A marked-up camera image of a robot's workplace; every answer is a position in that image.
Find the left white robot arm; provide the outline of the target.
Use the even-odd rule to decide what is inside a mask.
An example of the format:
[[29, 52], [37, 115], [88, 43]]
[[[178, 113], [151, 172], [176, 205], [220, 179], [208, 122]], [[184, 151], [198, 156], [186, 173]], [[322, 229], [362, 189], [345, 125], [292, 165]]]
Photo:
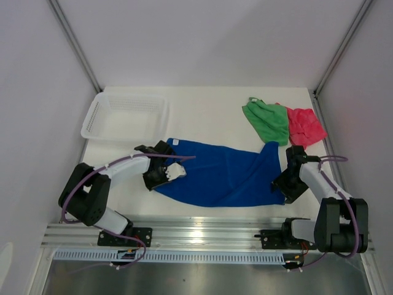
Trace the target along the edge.
[[111, 232], [118, 245], [128, 245], [133, 239], [132, 222], [107, 206], [110, 190], [142, 176], [146, 189], [152, 191], [171, 182], [167, 169], [172, 163], [177, 163], [176, 152], [168, 143], [159, 141], [155, 146], [140, 145], [130, 155], [102, 167], [78, 164], [58, 200], [61, 220], [98, 227]]

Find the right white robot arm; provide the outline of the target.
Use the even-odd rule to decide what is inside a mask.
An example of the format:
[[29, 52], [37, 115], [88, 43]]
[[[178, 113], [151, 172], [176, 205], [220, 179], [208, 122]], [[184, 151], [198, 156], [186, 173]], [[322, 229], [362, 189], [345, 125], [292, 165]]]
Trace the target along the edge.
[[287, 168], [272, 182], [287, 204], [310, 190], [319, 202], [316, 220], [287, 218], [282, 224], [281, 243], [294, 248], [302, 241], [312, 243], [321, 253], [351, 258], [368, 248], [368, 204], [354, 198], [323, 169], [327, 162], [345, 162], [340, 155], [308, 155], [303, 146], [286, 150]]

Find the blue towel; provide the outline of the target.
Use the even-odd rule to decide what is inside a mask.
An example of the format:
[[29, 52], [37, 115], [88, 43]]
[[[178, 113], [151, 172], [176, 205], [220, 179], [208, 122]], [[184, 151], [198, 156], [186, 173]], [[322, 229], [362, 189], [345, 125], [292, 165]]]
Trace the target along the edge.
[[283, 205], [284, 195], [271, 183], [281, 174], [279, 144], [269, 142], [259, 153], [170, 138], [177, 155], [189, 156], [186, 175], [155, 188], [178, 202], [199, 207]]

